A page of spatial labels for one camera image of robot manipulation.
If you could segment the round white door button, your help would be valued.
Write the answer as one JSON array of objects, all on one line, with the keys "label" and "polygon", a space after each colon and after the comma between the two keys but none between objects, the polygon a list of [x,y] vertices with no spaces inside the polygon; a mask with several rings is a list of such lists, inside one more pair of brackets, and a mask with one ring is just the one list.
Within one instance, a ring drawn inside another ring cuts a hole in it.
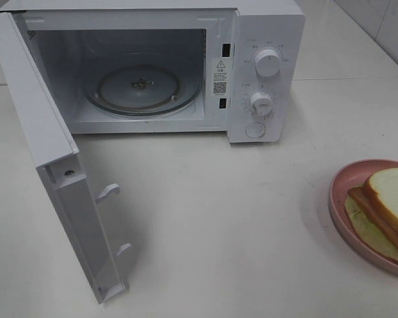
[{"label": "round white door button", "polygon": [[265,135],[265,125],[263,123],[251,123],[246,129],[245,133],[249,138],[261,138]]}]

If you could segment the white timer knob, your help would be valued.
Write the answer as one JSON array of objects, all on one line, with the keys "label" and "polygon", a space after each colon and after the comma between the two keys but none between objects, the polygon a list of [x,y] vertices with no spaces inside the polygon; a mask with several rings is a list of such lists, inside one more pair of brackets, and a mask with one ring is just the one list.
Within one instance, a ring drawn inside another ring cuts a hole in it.
[{"label": "white timer knob", "polygon": [[251,114],[253,116],[266,116],[274,108],[273,98],[265,92],[254,93],[249,99]]}]

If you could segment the white microwave door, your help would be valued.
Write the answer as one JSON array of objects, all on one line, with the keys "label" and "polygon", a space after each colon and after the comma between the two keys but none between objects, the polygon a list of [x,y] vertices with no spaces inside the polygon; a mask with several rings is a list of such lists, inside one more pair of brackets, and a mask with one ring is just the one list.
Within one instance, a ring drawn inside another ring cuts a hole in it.
[{"label": "white microwave door", "polygon": [[92,193],[40,60],[38,36],[20,14],[0,13],[0,64],[37,174],[98,303],[103,303],[126,289],[98,211],[98,203],[119,193],[119,186]]}]

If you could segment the pink round plate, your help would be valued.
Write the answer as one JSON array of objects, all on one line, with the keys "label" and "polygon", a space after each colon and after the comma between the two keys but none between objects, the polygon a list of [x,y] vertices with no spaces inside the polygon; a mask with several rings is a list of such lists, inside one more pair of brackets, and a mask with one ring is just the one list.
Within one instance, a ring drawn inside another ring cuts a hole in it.
[{"label": "pink round plate", "polygon": [[344,241],[370,264],[398,276],[398,262],[376,252],[356,234],[344,206],[347,190],[363,184],[373,173],[398,168],[398,161],[366,159],[352,162],[334,175],[328,190],[328,206],[332,222]]}]

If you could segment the toast sandwich with lettuce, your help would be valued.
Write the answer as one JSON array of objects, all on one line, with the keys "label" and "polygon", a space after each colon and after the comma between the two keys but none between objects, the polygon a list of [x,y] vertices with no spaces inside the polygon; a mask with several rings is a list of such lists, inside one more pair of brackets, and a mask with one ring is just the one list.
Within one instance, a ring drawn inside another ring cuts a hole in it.
[{"label": "toast sandwich with lettuce", "polygon": [[398,168],[375,172],[350,188],[344,205],[360,240],[398,262]]}]

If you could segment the glass microwave turntable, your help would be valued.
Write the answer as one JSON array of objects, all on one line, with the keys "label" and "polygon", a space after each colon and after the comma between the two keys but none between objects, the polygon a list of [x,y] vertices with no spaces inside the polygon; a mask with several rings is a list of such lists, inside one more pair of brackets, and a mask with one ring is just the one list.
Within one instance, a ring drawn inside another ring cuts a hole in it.
[{"label": "glass microwave turntable", "polygon": [[202,89],[204,59],[134,53],[92,60],[82,89],[97,107],[118,115],[151,117],[179,110]]}]

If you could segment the white microwave oven body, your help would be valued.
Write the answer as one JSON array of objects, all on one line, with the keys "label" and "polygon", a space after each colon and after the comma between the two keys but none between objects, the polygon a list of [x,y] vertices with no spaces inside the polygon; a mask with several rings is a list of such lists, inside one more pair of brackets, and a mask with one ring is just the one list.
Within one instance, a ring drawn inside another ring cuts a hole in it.
[{"label": "white microwave oven body", "polygon": [[[9,1],[0,13],[20,14],[37,31],[40,60],[64,121],[74,134],[225,131],[230,142],[280,138],[305,17],[294,1]],[[281,68],[259,76],[254,57],[264,48],[281,55]],[[84,95],[92,60],[134,53],[202,57],[197,97],[164,115],[107,112]],[[274,101],[266,116],[251,114],[257,92]],[[265,135],[246,127],[263,123]]]}]

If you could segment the white upper power knob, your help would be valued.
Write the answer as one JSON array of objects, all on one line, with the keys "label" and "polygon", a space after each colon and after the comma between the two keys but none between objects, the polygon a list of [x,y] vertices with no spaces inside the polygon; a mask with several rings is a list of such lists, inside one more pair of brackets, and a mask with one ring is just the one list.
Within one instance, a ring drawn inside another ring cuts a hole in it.
[{"label": "white upper power knob", "polygon": [[263,78],[270,78],[281,68],[281,55],[274,48],[264,48],[254,57],[255,70]]}]

